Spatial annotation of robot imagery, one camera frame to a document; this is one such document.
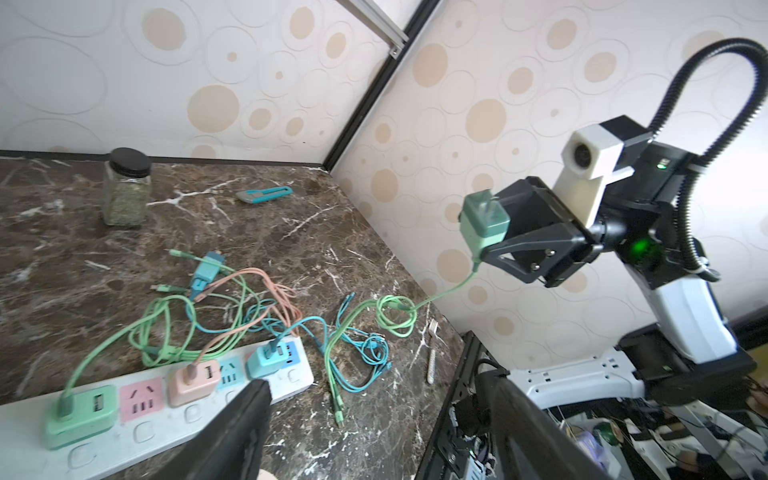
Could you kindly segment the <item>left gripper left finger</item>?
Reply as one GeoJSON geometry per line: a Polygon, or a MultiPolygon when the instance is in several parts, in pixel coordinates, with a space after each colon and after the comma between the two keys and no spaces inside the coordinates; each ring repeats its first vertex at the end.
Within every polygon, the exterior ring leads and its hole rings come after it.
{"type": "Polygon", "coordinates": [[[154,477],[256,480],[269,435],[271,402],[267,381],[249,382],[154,477]]]}

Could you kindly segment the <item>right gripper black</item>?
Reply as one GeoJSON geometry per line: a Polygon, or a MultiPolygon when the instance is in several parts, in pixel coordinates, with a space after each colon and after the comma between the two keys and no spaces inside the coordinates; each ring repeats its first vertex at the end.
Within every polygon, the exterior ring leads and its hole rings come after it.
{"type": "Polygon", "coordinates": [[[512,183],[493,199],[509,223],[505,240],[485,248],[481,261],[526,284],[542,280],[545,287],[558,287],[624,241],[624,215],[618,210],[601,208],[585,227],[536,176],[512,183]]]}

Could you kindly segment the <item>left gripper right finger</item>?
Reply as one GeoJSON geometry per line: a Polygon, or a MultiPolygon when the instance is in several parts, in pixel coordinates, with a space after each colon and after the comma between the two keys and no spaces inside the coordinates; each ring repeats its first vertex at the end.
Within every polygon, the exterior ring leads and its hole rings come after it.
{"type": "Polygon", "coordinates": [[[479,375],[479,400],[503,479],[608,477],[503,371],[479,375]]]}

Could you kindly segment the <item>green charger plug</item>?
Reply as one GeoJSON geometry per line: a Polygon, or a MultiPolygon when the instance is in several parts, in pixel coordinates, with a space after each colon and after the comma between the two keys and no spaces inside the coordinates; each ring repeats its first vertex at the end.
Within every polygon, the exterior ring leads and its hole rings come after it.
{"type": "Polygon", "coordinates": [[[111,429],[118,420],[118,390],[102,386],[58,399],[46,411],[43,439],[49,450],[111,429]]]}
{"type": "Polygon", "coordinates": [[[464,198],[459,223],[473,262],[480,263],[482,251],[506,237],[510,217],[499,199],[486,189],[464,198]]]}

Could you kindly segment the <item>pink charger plug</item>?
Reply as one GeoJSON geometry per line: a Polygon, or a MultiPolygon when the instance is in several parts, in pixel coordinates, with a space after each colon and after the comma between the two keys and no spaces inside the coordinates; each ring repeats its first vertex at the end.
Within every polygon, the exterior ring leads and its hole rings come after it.
{"type": "Polygon", "coordinates": [[[212,394],[221,382],[217,360],[190,364],[170,373],[167,378],[168,403],[179,407],[212,394]]]}

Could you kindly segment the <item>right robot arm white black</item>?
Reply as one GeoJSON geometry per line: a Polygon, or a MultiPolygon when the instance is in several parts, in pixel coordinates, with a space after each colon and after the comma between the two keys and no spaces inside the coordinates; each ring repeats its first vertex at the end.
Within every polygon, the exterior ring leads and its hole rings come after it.
{"type": "Polygon", "coordinates": [[[460,231],[475,264],[554,288],[601,254],[618,257],[655,321],[617,346],[556,373],[518,374],[540,408],[608,398],[686,405],[751,373],[755,364],[729,330],[711,286],[720,278],[694,237],[694,188],[760,111],[767,52],[729,38],[680,68],[648,125],[619,116],[575,131],[553,186],[529,176],[499,192],[466,196],[460,231]],[[658,139],[695,71],[723,54],[744,58],[754,83],[744,106],[702,154],[658,139]]]}

